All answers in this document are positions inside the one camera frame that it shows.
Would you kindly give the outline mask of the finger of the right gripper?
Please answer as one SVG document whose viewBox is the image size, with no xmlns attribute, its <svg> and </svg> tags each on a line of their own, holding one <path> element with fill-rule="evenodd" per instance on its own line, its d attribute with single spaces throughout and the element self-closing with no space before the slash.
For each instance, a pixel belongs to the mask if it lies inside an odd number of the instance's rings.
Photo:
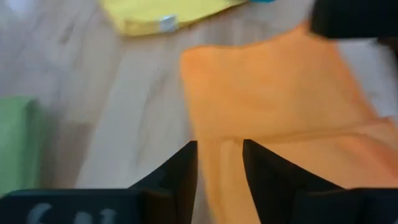
<svg viewBox="0 0 398 224">
<path fill-rule="evenodd" d="M 329 39 L 398 36 L 398 0 L 315 0 L 310 30 Z"/>
</svg>

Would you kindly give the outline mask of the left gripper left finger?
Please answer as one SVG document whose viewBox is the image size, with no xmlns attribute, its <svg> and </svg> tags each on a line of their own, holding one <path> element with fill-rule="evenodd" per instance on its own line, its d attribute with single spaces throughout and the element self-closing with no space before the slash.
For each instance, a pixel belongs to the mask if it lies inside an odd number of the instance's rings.
<svg viewBox="0 0 398 224">
<path fill-rule="evenodd" d="M 0 198 L 0 224 L 191 224 L 198 179 L 190 141 L 126 189 L 17 190 Z"/>
</svg>

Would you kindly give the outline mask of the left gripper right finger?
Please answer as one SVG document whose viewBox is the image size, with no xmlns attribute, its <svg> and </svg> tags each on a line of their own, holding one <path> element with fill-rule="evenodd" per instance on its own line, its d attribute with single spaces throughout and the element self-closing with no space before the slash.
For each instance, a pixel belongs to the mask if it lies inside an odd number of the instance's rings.
<svg viewBox="0 0 398 224">
<path fill-rule="evenodd" d="M 398 224 L 398 188 L 344 189 L 248 139 L 243 161 L 261 224 Z"/>
</svg>

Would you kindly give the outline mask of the orange microfiber towel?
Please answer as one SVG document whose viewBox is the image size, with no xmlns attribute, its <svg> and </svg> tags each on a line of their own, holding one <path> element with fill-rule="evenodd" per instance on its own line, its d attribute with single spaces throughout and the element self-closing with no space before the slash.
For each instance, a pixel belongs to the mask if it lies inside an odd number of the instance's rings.
<svg viewBox="0 0 398 224">
<path fill-rule="evenodd" d="M 261 224 L 246 139 L 344 189 L 398 188 L 398 126 L 306 23 L 255 44 L 188 49 L 180 73 L 216 224 Z"/>
</svg>

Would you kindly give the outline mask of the green microfiber towel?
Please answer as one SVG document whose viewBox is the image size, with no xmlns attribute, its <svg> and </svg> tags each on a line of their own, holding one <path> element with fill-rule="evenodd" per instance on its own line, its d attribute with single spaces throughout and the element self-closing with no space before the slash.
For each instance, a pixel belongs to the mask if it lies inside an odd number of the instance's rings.
<svg viewBox="0 0 398 224">
<path fill-rule="evenodd" d="M 39 186 L 47 119 L 38 101 L 0 98 L 0 195 Z"/>
</svg>

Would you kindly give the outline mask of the yellow microfiber towel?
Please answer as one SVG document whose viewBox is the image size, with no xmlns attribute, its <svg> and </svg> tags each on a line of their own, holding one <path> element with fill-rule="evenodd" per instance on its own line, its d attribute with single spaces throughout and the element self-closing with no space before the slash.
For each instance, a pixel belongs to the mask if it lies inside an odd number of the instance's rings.
<svg viewBox="0 0 398 224">
<path fill-rule="evenodd" d="M 122 35 L 173 32 L 248 0 L 99 0 Z"/>
</svg>

